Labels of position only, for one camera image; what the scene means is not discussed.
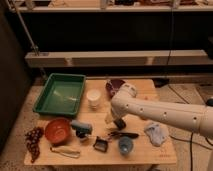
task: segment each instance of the tile floor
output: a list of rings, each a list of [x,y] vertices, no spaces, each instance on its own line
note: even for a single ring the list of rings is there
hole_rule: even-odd
[[[170,84],[170,87],[174,89],[180,96],[182,96],[188,103],[191,104],[204,104],[201,96],[196,91],[195,84]],[[159,99],[161,101],[169,101],[169,102],[184,102],[177,94],[171,91],[167,85],[162,88],[157,88],[157,93],[159,95]],[[36,124],[37,115],[33,113],[26,113],[24,111],[29,111],[30,103],[34,102],[33,96],[28,95],[26,98],[26,102],[28,105],[25,105],[25,108],[22,108],[20,111],[19,117],[16,120],[16,123],[11,131],[11,134],[8,138],[6,146],[0,156],[0,171],[48,171],[48,170],[115,170],[111,168],[105,167],[81,167],[81,168],[69,168],[67,167],[41,167],[41,166],[25,166],[23,164],[26,147],[24,145],[23,135],[26,131],[33,128]],[[170,135],[175,136],[181,139],[190,138],[190,133],[169,127]],[[203,145],[208,146],[205,142],[205,139],[199,135],[194,136],[194,141],[199,142]],[[173,140],[178,162],[175,165],[160,165],[157,169],[161,171],[189,171],[190,170],[190,153],[189,153],[189,143],[180,142]],[[194,171],[205,171],[207,169],[208,160],[210,156],[210,150],[202,148],[197,145],[193,145],[193,159],[194,159]],[[127,168],[121,167],[118,170],[129,170]],[[136,167],[131,170],[144,170],[142,167]]]

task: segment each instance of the black cable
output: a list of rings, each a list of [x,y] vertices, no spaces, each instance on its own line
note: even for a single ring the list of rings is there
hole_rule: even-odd
[[[184,99],[177,91],[175,91],[171,86],[170,84],[168,84],[168,87],[170,88],[170,90],[172,90],[179,98],[181,98],[186,104],[189,104],[189,102]]]
[[[209,145],[213,146],[212,142],[208,138],[205,138],[205,140]]]
[[[190,144],[189,144],[189,147],[190,147],[190,163],[191,163],[191,171],[193,171],[193,153],[192,153],[192,140],[193,140],[193,135],[194,133],[191,133],[191,137],[190,137]]]
[[[169,136],[170,136],[172,139],[176,140],[176,141],[182,141],[182,142],[187,142],[187,143],[190,142],[189,140],[177,138],[177,137],[174,137],[174,136],[172,136],[172,135],[169,135]],[[200,147],[203,147],[203,148],[205,148],[205,149],[207,149],[207,150],[213,150],[212,148],[207,147],[207,146],[205,146],[205,145],[203,145],[203,144],[200,144],[200,143],[198,143],[198,142],[192,141],[192,143],[195,144],[195,145],[198,145],[198,146],[200,146]]]
[[[168,65],[169,65],[169,61],[171,59],[173,41],[174,41],[174,12],[173,12],[173,7],[171,7],[171,32],[170,32],[170,39],[169,39],[169,55],[166,60],[166,64],[165,64],[165,68],[164,68],[165,79],[167,79],[167,75],[168,75]]]

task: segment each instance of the wall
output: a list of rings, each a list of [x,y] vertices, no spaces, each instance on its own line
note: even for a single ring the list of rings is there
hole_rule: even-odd
[[[0,151],[30,88],[24,52],[12,32],[0,3]]]

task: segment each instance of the orange bowl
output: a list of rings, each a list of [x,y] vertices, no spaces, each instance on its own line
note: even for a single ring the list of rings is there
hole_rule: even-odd
[[[70,121],[66,118],[51,120],[44,130],[44,135],[52,144],[60,144],[68,140],[71,135]]]

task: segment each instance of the red object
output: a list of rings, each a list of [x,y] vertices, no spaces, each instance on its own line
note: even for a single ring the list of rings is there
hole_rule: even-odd
[[[125,81],[121,80],[121,79],[111,79],[108,80],[106,83],[106,90],[110,96],[110,98],[112,98],[115,93],[118,92],[119,88],[125,83]]]
[[[52,144],[60,144],[68,140],[71,135],[70,121],[66,118],[56,118],[50,121],[44,135]]]

